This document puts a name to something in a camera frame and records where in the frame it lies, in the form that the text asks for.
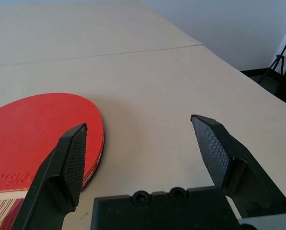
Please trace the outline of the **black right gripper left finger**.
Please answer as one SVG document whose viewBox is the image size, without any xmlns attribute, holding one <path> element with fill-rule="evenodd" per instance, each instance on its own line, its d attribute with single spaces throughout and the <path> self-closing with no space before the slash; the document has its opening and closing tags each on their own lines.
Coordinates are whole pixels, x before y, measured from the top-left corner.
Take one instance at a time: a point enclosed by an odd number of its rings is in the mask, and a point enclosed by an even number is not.
<svg viewBox="0 0 286 230">
<path fill-rule="evenodd" d="M 82 189 L 87 124 L 66 131 L 37 170 L 12 225 L 14 230 L 60 230 Z"/>
</svg>

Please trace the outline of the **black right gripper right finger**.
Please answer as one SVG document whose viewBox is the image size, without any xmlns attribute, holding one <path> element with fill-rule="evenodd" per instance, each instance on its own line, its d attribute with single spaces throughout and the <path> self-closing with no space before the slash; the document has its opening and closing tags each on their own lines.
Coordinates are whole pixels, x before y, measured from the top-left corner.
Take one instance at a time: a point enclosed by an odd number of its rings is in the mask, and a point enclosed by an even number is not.
<svg viewBox="0 0 286 230">
<path fill-rule="evenodd" d="M 286 214 L 286 197 L 250 151 L 212 118 L 191 115 L 210 177 L 242 218 Z"/>
</svg>

